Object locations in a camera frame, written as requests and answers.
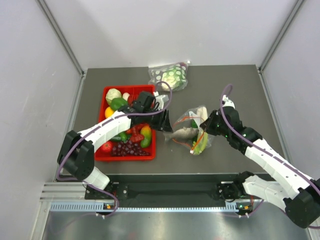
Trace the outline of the fake grey fish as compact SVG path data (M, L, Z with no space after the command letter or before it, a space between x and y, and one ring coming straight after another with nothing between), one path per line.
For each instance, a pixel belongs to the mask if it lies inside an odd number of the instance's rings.
M190 140L192 138L194 138L195 136L197 136L199 133L199 129L198 128L192 128L192 127L183 127L180 128L172 133L170 132L164 132L164 139L165 141L169 141L169 140Z

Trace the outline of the clear orange zip bag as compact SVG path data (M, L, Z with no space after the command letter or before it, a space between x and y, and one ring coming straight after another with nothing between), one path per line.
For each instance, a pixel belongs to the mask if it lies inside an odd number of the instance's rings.
M212 146L214 138L200 127L208 117L205 105L188 109L173 124L173 136L170 139L186 147L193 156L202 154Z

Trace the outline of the fake celery stalk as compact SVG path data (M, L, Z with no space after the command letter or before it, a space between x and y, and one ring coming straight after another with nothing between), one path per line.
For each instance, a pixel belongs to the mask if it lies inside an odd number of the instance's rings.
M199 133L197 135L196 140L192 141L191 148L191 153L197 156L205 150L208 143L208 134L200 128L200 124L208 118L207 108L205 106L200 106L196 109L196 112L191 112L190 116L193 120L195 120L199 129Z

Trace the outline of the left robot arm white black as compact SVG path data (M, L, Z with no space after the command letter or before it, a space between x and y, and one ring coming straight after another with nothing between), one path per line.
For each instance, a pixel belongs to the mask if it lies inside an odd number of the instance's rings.
M152 109L156 97L146 91L139 93L132 105L121 106L115 113L81 132L69 131L64 137L57 163L75 180L95 189L102 198L109 198L114 191L110 179L95 167L95 152L116 135L138 124L148 124L152 130L172 133L169 111Z

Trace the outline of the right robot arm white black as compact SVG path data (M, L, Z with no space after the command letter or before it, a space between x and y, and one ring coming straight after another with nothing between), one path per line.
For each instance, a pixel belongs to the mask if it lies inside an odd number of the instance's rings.
M253 128L245 127L239 113L231 106L213 110L200 124L207 134L225 137L229 145L263 168L274 183L244 171L224 191L218 184L220 197L231 199L258 197L285 212L298 227L316 229L320 218L320 181L302 173L281 157Z

